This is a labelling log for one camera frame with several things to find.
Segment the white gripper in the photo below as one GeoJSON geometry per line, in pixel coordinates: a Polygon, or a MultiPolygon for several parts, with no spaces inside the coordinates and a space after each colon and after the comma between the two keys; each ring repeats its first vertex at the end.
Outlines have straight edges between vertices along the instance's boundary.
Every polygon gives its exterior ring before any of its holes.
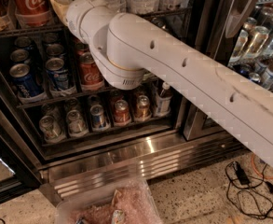
{"type": "Polygon", "coordinates": [[[84,42],[81,35],[81,23],[84,17],[95,7],[104,7],[104,0],[49,0],[61,23],[68,26],[72,35],[84,42]]]}

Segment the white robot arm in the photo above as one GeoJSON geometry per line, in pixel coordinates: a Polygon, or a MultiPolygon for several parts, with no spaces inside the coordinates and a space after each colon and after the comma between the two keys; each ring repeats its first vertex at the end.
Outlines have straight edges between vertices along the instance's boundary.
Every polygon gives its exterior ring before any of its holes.
{"type": "Polygon", "coordinates": [[[104,0],[49,1],[110,85],[132,90],[151,72],[273,167],[272,92],[104,0]]]}

